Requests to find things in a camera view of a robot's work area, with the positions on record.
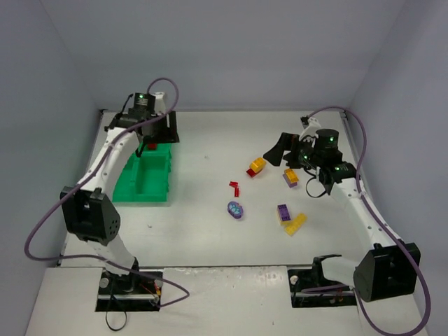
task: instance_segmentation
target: green plastic bin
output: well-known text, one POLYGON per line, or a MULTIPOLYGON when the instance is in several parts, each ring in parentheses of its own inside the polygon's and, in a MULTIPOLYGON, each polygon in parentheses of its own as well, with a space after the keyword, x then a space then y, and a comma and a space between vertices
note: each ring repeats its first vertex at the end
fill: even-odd
POLYGON ((113 191, 113 202, 166 202, 171 172, 171 144, 145 148, 141 157, 131 155, 113 191))

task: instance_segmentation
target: gray wall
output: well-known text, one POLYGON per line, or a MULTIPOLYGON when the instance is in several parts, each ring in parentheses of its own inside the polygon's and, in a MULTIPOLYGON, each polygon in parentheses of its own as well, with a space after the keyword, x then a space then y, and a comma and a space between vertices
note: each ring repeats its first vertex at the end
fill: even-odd
MULTIPOLYGON (((407 1, 351 105, 367 128, 364 169, 375 202, 421 249, 432 335, 448 328, 447 18, 448 1, 407 1)), ((416 297, 423 311, 420 288, 416 297)))
MULTIPOLYGON (((90 154, 97 108, 39 1, 0 1, 0 326, 23 335, 46 265, 25 258, 25 239, 90 154)), ((57 212, 36 238, 57 256, 57 212)))
POLYGON ((349 104, 404 0, 42 0, 100 108, 170 76, 182 109, 349 104))

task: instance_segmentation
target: purple lego brick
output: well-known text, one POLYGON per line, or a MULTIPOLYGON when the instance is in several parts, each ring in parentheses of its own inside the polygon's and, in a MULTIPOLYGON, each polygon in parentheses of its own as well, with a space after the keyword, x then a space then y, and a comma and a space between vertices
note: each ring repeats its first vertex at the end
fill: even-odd
POLYGON ((279 212, 279 217, 282 222, 290 221, 291 217, 289 216, 288 207, 286 204, 280 204, 277 206, 277 211, 279 212))
POLYGON ((231 201, 227 204, 227 212, 235 219, 243 216, 243 207, 239 203, 231 201))
POLYGON ((295 187, 297 185, 297 182, 291 183, 286 174, 283 174, 283 178, 287 182, 289 188, 295 187))

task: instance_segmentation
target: yellow block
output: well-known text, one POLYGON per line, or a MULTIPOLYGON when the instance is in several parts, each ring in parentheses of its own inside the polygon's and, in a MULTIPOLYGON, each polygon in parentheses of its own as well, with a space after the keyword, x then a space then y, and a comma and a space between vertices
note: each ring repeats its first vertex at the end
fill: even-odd
POLYGON ((263 169, 266 165, 266 161, 265 159, 263 159, 262 157, 259 157, 258 159, 255 159, 252 163, 250 168, 255 172, 258 173, 261 171, 261 169, 263 169))
POLYGON ((299 213, 299 216, 297 216, 290 225, 285 227, 286 233, 290 236, 293 236, 297 232, 297 230, 300 229, 303 223, 305 223, 306 220, 307 217, 305 216, 305 214, 299 213))
POLYGON ((291 168, 285 169, 285 175, 289 179, 290 183, 296 183, 299 181, 299 178, 291 168))

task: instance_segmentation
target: red lego brick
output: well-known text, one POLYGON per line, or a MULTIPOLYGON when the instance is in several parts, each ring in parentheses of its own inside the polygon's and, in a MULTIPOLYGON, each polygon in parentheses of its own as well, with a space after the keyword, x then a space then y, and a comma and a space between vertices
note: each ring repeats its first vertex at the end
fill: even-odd
POLYGON ((246 173, 250 176, 250 177, 254 177, 256 174, 258 174, 258 173, 255 173, 252 169, 248 169, 248 170, 246 170, 246 173))

